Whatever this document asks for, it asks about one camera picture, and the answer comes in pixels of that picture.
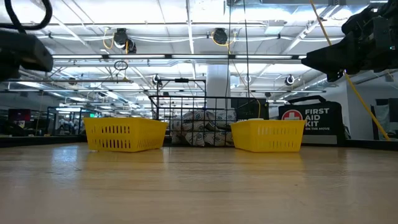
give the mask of ceiling pipe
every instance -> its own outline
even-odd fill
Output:
[[[39,75],[39,74],[36,74],[36,73],[34,73],[34,72],[25,72],[25,71],[23,71],[23,70],[19,70],[19,73],[21,74],[21,75],[25,75],[25,76],[28,76],[28,77],[30,77],[31,75],[32,76],[34,76],[34,77],[37,77],[37,78],[44,78],[43,76],[41,76],[41,75]],[[40,81],[41,82],[41,80],[8,80],[7,82],[15,82],[15,81],[17,81],[17,82],[35,82],[35,81]],[[61,85],[58,85],[58,84],[56,84],[56,83],[52,83],[52,85],[55,85],[56,87],[59,87],[59,88],[64,88],[64,86],[61,86]],[[77,96],[79,96],[79,97],[86,97],[85,95],[81,95],[81,94],[76,94]]]
[[[191,50],[191,54],[195,53],[195,50],[193,48],[193,36],[192,36],[192,20],[191,20],[191,6],[190,6],[190,0],[186,0],[186,8],[187,8],[187,24],[188,24],[188,38],[189,38],[189,48]],[[193,79],[197,79],[197,70],[196,70],[196,65],[195,61],[192,61],[192,76]]]
[[[67,27],[70,28],[75,28],[75,27],[81,27],[82,24],[76,24],[76,23],[66,23],[64,24]],[[85,27],[92,27],[92,28],[98,28],[98,27],[111,27],[112,29],[116,28],[129,28],[129,27],[137,27],[137,26],[186,26],[186,22],[155,22],[155,23],[97,23],[97,24],[92,24],[92,23],[84,23],[83,24]],[[192,22],[192,26],[229,26],[228,22]],[[47,25],[48,27],[57,27],[59,24],[54,24],[51,23]],[[244,24],[238,23],[238,22],[233,22],[231,23],[231,26],[233,27],[244,27]],[[249,22],[248,27],[265,27],[265,25],[261,22]]]
[[[132,80],[6,80],[5,82],[32,82],[32,83],[134,83]]]
[[[149,82],[145,76],[136,68],[136,67],[129,67],[133,72],[135,72],[137,75],[139,75],[142,79],[142,81],[144,81],[144,83],[148,86],[150,86],[151,88],[154,88],[153,84],[151,82]]]
[[[353,83],[354,83],[354,85],[363,84],[363,83],[366,83],[366,82],[375,80],[375,79],[377,79],[377,78],[385,77],[386,75],[389,75],[389,74],[392,75],[392,74],[394,74],[395,72],[398,72],[398,69],[391,70],[390,72],[386,72],[386,73],[383,73],[383,74],[381,74],[381,75],[376,75],[376,74],[375,74],[374,77],[364,78],[364,79],[362,79],[362,80],[358,80],[358,81],[353,82]]]
[[[236,63],[244,62],[246,60],[243,59],[234,59]],[[192,60],[171,60],[168,63],[129,63],[129,66],[132,67],[173,67],[179,63],[192,63]],[[219,65],[226,63],[226,60],[200,60],[195,59],[195,63],[205,63],[208,65]],[[250,64],[257,64],[257,63],[278,63],[278,64],[301,64],[300,60],[266,60],[266,59],[250,59]],[[114,62],[88,62],[83,60],[82,62],[60,62],[59,60],[54,61],[54,67],[113,67]]]
[[[128,89],[117,89],[117,90],[39,90],[39,89],[12,89],[12,90],[0,90],[3,92],[115,92],[115,93],[156,93],[157,90],[128,90]],[[180,93],[180,92],[199,92],[203,93],[203,90],[159,90],[160,92],[169,93]],[[247,93],[247,90],[231,90],[233,93]],[[325,90],[250,90],[251,93],[326,93]]]

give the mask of first aid kit bag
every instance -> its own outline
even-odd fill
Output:
[[[317,100],[314,104],[295,104]],[[305,120],[303,143],[342,146],[345,129],[341,105],[327,101],[321,96],[306,96],[288,101],[289,105],[279,107],[281,120]]]

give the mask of yellow cable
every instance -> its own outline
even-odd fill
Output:
[[[106,45],[105,39],[103,39],[102,43],[104,43],[104,47],[106,47],[107,49],[112,49],[112,47],[113,47],[113,39],[114,39],[114,33],[113,33],[113,35],[112,35],[112,44],[111,44],[110,47],[108,47],[108,46]]]
[[[329,45],[331,45],[330,39],[328,34],[326,33],[326,30],[322,24],[321,19],[319,18],[319,15],[317,13],[317,9],[315,9],[315,5],[313,3],[313,0],[310,0],[312,9],[315,13],[315,15],[317,16],[319,25],[321,26],[323,35],[325,35],[326,40],[328,41]],[[350,87],[353,89],[355,95],[358,97],[358,99],[360,100],[360,102],[362,103],[363,107],[365,108],[365,110],[369,113],[369,115],[372,117],[372,120],[375,122],[375,124],[377,125],[377,127],[379,128],[379,130],[381,131],[381,133],[383,134],[384,138],[387,141],[391,141],[390,137],[387,135],[386,131],[384,130],[384,128],[381,126],[380,122],[377,120],[377,118],[373,115],[372,111],[369,109],[369,107],[366,105],[365,101],[362,99],[361,95],[358,93],[358,91],[356,90],[353,82],[351,81],[351,79],[349,78],[348,74],[346,73],[346,71],[344,70],[344,76],[347,79],[348,84],[350,85]]]

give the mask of yellow basket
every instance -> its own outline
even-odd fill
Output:
[[[241,121],[231,125],[234,145],[252,152],[299,152],[305,121]]]
[[[138,152],[162,147],[167,123],[145,118],[84,118],[88,147]]]

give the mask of ceiling light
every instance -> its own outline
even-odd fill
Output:
[[[30,87],[34,87],[34,88],[40,88],[42,87],[42,85],[38,84],[38,83],[34,83],[34,82],[17,82],[18,84],[21,85],[25,85],[25,86],[30,86]]]
[[[236,59],[247,59],[247,55],[237,55]],[[249,59],[292,59],[291,55],[249,55]]]
[[[57,111],[80,112],[80,108],[56,108]]]
[[[71,100],[80,101],[80,102],[88,101],[87,99],[80,98],[80,97],[69,97],[69,98]]]
[[[326,90],[297,90],[292,93],[326,93]]]
[[[15,91],[15,92],[35,92],[35,91],[40,91],[40,90],[7,90],[7,91]]]
[[[106,49],[101,49],[101,51],[110,54]]]
[[[43,90],[45,92],[73,92],[74,90]]]
[[[102,55],[53,55],[53,59],[101,59]]]
[[[114,98],[115,100],[119,99],[119,97],[117,96],[117,94],[112,93],[111,91],[106,93],[110,98]]]
[[[110,55],[112,59],[126,59],[126,58],[165,58],[165,55]]]
[[[228,55],[172,55],[172,58],[180,59],[228,59]]]
[[[106,92],[108,90],[77,90],[77,91],[80,91],[80,92]]]
[[[51,93],[51,94],[54,95],[54,96],[63,97],[61,94],[58,94],[58,93]]]

